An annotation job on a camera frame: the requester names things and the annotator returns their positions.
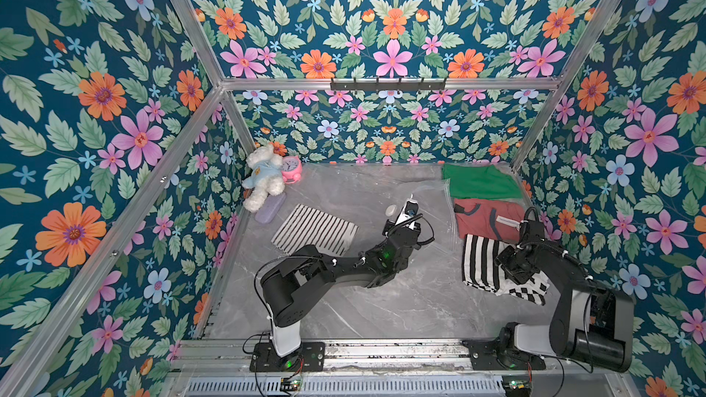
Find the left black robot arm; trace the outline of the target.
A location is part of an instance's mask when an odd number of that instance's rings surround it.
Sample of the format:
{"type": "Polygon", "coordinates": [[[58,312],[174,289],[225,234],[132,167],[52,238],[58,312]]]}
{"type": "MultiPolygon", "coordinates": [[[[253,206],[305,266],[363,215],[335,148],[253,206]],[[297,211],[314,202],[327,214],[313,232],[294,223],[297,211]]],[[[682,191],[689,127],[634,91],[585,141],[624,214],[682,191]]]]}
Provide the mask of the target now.
{"type": "Polygon", "coordinates": [[[434,242],[421,241],[420,212],[405,211],[385,224],[384,240],[357,257],[333,257],[313,244],[288,257],[272,260],[273,268],[255,275],[255,291],[270,318],[270,343],[279,358],[301,351],[300,322],[336,287],[375,289],[394,280],[409,266],[413,253],[434,242]]]}

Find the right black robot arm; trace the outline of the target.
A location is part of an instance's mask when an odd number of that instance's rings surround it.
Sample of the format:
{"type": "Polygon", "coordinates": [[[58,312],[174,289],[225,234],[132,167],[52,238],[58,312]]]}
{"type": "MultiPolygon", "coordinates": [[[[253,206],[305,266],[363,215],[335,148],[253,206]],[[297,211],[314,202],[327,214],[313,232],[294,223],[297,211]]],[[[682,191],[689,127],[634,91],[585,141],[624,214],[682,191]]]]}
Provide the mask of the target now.
{"type": "Polygon", "coordinates": [[[520,240],[496,265],[517,285],[544,274],[560,293],[549,325],[506,325],[496,346],[503,362],[547,357],[584,362],[624,373],[632,364],[634,300],[588,274],[560,244],[548,239],[539,220],[520,223],[520,240]]]}

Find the green tank top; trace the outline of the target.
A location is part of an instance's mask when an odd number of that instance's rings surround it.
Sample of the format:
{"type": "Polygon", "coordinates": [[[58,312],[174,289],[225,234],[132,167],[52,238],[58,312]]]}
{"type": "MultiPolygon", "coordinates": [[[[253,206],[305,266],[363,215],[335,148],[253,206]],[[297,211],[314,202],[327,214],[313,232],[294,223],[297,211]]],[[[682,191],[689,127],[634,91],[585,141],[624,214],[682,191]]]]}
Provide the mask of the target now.
{"type": "Polygon", "coordinates": [[[443,165],[442,178],[450,183],[450,196],[458,200],[519,200],[523,198],[520,185],[493,165],[464,167],[443,165]]]}

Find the red tank top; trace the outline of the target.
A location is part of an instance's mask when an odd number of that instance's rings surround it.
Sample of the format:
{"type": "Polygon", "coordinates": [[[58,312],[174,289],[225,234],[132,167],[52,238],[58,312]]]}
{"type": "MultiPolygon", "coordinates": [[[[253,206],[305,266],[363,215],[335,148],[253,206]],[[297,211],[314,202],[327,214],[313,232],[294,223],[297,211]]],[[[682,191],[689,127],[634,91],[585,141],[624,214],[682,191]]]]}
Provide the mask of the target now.
{"type": "Polygon", "coordinates": [[[520,204],[501,200],[454,200],[453,211],[459,237],[467,235],[516,244],[525,210],[520,204]]]}

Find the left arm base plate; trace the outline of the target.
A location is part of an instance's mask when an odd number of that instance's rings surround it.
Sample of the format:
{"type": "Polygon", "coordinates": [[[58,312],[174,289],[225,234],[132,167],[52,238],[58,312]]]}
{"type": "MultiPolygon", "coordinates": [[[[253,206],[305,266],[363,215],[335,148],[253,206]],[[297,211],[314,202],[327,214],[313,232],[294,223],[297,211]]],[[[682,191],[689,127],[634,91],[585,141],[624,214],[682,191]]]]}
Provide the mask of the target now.
{"type": "Polygon", "coordinates": [[[319,372],[324,369],[326,348],[323,342],[303,342],[292,353],[280,357],[270,341],[257,343],[249,370],[257,373],[319,372]]]}

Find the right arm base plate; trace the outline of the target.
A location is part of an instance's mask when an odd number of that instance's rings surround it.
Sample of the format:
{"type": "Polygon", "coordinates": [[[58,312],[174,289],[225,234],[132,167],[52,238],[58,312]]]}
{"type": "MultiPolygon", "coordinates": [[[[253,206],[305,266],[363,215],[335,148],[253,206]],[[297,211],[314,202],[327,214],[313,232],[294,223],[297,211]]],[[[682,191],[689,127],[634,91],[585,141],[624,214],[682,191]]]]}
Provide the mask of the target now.
{"type": "Polygon", "coordinates": [[[467,339],[461,344],[469,352],[474,371],[546,370],[546,363],[540,356],[518,351],[498,339],[467,339]]]}

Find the striped shirt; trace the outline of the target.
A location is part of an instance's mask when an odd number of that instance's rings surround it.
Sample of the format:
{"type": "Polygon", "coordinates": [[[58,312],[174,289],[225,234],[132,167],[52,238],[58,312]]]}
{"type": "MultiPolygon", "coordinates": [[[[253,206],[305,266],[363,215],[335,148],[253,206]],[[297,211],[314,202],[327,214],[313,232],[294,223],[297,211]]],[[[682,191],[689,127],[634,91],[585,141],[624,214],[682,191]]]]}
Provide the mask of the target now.
{"type": "Polygon", "coordinates": [[[285,255],[293,255],[304,246],[315,246],[322,254],[342,257],[349,251],[358,229],[353,222],[298,204],[271,243],[285,255]]]}
{"type": "Polygon", "coordinates": [[[496,258],[506,248],[507,244],[502,242],[483,236],[466,235],[461,269],[463,283],[496,296],[512,296],[540,306],[546,305],[545,296],[550,281],[542,271],[532,273],[526,282],[518,284],[496,265],[496,258]]]}

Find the clear plastic vacuum bag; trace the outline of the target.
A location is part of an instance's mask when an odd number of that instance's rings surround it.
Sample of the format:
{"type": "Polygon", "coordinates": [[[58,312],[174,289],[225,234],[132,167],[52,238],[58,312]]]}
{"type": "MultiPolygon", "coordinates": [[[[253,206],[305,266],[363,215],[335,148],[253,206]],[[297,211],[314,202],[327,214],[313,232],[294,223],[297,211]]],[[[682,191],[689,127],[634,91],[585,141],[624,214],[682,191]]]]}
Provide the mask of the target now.
{"type": "MultiPolygon", "coordinates": [[[[320,200],[313,207],[353,222],[360,228],[363,220],[376,213],[384,202],[397,207],[396,212],[387,218],[396,218],[409,199],[419,205],[419,212],[429,220],[439,223],[450,231],[457,230],[457,222],[450,196],[450,183],[442,180],[425,180],[411,183],[399,183],[392,180],[376,180],[358,173],[330,172],[326,169],[313,170],[305,180],[319,194],[320,200]]],[[[363,252],[353,254],[347,251],[342,257],[357,257],[363,252]]]]}

